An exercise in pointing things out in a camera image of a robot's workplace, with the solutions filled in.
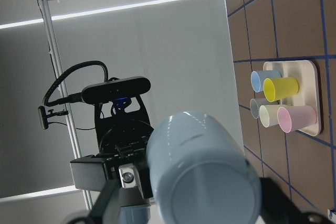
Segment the tray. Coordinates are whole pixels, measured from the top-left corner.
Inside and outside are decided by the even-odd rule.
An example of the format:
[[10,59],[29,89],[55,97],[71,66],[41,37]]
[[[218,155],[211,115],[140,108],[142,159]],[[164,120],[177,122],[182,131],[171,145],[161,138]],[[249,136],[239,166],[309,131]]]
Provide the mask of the tray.
[[294,77],[299,83],[296,95],[280,100],[280,104],[288,106],[309,105],[317,114],[316,124],[299,129],[311,136],[317,136],[321,131],[321,113],[318,74],[316,66],[310,60],[267,61],[263,70],[278,70],[282,77]]

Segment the yellow cup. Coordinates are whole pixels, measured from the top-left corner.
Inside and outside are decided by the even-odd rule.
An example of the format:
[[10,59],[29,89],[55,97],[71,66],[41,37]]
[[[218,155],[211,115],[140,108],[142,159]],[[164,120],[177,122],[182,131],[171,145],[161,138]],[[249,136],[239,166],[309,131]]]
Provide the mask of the yellow cup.
[[264,94],[269,102],[290,97],[299,92],[299,83],[293,77],[266,78],[264,80]]

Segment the screw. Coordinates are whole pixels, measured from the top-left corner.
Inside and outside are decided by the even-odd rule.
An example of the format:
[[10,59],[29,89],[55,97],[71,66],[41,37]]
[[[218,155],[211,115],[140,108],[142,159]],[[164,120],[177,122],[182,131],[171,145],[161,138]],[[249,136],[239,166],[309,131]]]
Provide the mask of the screw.
[[319,223],[322,223],[323,222],[323,219],[321,216],[318,216],[318,215],[309,215],[308,216],[308,220],[311,222],[311,223],[316,223],[316,224],[319,224]]
[[122,175],[122,180],[125,182],[125,183],[131,183],[133,180],[134,180],[134,176],[133,174],[131,173],[124,173]]

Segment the pink cup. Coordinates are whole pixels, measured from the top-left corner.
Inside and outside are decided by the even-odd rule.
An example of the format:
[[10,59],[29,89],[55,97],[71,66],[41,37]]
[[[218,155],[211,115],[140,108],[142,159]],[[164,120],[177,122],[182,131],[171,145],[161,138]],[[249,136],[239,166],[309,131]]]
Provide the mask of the pink cup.
[[316,111],[311,106],[280,107],[277,115],[279,125],[286,133],[315,124],[317,121]]

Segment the aluminum pole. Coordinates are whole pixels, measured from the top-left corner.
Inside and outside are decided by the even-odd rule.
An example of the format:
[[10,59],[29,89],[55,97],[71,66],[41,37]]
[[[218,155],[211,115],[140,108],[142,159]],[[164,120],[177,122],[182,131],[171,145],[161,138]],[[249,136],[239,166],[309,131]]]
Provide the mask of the aluminum pole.
[[[63,70],[62,70],[62,66],[60,62],[55,32],[54,32],[54,28],[52,25],[53,23],[51,21],[51,14],[50,14],[50,9],[49,9],[47,0],[42,1],[42,13],[43,13],[43,19],[44,19],[47,37],[48,37],[48,41],[50,45],[52,62],[55,67],[56,77],[59,77],[63,73]],[[68,95],[67,88],[64,82],[62,82],[60,85],[60,94],[62,97],[66,97]],[[65,104],[64,106],[65,106],[65,109],[69,112],[69,114],[66,116],[66,120],[67,120],[69,135],[70,135],[72,151],[73,151],[74,157],[79,158],[81,157],[81,153],[80,153],[80,147],[79,147],[77,134],[76,134],[76,127],[73,121],[74,118],[72,117],[71,107],[69,104]],[[88,210],[92,209],[92,199],[91,199],[90,191],[83,190],[83,195],[84,195],[85,205],[87,209]]]

